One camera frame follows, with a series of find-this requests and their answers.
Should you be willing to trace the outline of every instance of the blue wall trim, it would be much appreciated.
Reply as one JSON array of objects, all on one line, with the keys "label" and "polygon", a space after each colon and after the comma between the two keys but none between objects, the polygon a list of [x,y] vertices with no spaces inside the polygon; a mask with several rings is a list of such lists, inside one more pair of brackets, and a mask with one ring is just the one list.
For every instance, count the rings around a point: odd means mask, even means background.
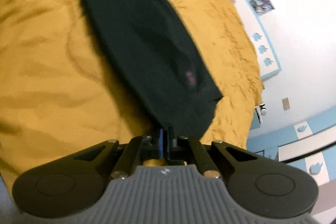
[{"label": "blue wall trim", "polygon": [[307,119],[307,123],[313,134],[334,125],[336,123],[336,107]]},{"label": "blue wall trim", "polygon": [[[336,124],[336,107],[333,107],[312,118],[307,119],[307,123],[313,134]],[[288,126],[280,130],[270,132],[268,134],[264,134],[255,138],[250,138],[247,140],[246,146],[247,150],[251,152],[258,152],[266,150],[268,148],[278,148],[281,145],[297,140],[298,137],[294,126]]]},{"label": "blue wall trim", "polygon": [[272,148],[265,149],[264,157],[269,158],[271,160],[279,160],[278,148],[272,147]]},{"label": "blue wall trim", "polygon": [[297,141],[298,137],[294,126],[288,126],[268,134],[264,134],[255,138],[247,139],[247,150],[258,152],[267,148],[278,146]]},{"label": "blue wall trim", "polygon": [[329,180],[336,179],[336,146],[324,150],[323,157],[328,167]]},{"label": "blue wall trim", "polygon": [[306,161],[305,159],[300,159],[294,162],[289,163],[288,165],[301,169],[304,172],[307,172]]}]

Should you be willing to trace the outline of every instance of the black rubber pad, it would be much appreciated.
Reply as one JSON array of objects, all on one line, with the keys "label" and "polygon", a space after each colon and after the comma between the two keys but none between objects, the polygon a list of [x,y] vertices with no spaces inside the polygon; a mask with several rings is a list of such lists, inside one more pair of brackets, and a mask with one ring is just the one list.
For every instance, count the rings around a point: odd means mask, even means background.
[{"label": "black rubber pad", "polygon": [[318,224],[310,215],[268,219],[240,207],[221,179],[202,176],[194,165],[144,167],[112,180],[91,208],[61,219],[23,215],[29,224]]}]

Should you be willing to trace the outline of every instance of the yellow bedsheet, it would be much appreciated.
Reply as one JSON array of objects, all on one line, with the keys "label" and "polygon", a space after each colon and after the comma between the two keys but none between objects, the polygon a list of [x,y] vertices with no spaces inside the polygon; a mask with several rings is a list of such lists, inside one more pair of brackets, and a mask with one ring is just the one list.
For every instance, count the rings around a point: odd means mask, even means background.
[{"label": "yellow bedsheet", "polygon": [[[228,0],[169,0],[224,94],[203,143],[245,148],[261,81]],[[24,171],[151,127],[96,46],[79,0],[0,0],[0,172]]]}]

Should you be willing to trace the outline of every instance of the metal screw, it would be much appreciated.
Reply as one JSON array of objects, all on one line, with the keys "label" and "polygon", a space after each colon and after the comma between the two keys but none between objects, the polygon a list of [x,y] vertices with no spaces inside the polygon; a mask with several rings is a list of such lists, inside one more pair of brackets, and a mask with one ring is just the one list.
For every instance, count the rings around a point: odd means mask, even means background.
[{"label": "metal screw", "polygon": [[218,179],[221,176],[221,174],[216,170],[207,170],[203,173],[203,175],[206,178],[210,178],[210,179]]},{"label": "metal screw", "polygon": [[125,179],[128,175],[124,171],[115,171],[112,173],[112,178],[114,179]]}]

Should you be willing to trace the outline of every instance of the blue component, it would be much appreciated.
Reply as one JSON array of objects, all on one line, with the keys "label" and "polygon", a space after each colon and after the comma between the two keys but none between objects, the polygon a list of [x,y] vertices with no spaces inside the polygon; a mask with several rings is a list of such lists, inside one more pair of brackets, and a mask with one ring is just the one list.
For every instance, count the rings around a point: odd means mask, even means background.
[{"label": "blue component", "polygon": [[269,58],[265,58],[265,59],[264,59],[264,64],[265,64],[266,67],[272,65],[272,62],[273,62],[273,61],[270,60]]},{"label": "blue component", "polygon": [[259,47],[259,52],[261,53],[261,54],[264,54],[265,52],[267,52],[267,48],[264,46],[264,45],[261,45],[260,47]]},{"label": "blue component", "polygon": [[256,33],[253,34],[253,39],[254,39],[254,41],[258,41],[258,40],[261,39],[261,35],[256,32]]},{"label": "blue component", "polygon": [[160,129],[160,136],[159,136],[159,157],[163,158],[163,129]]},{"label": "blue component", "polygon": [[321,166],[323,165],[323,163],[317,163],[317,164],[313,164],[311,167],[309,167],[309,172],[312,175],[317,175],[318,173],[321,172]]},{"label": "blue component", "polygon": [[298,132],[304,132],[306,130],[307,126],[300,126],[297,131]]}]

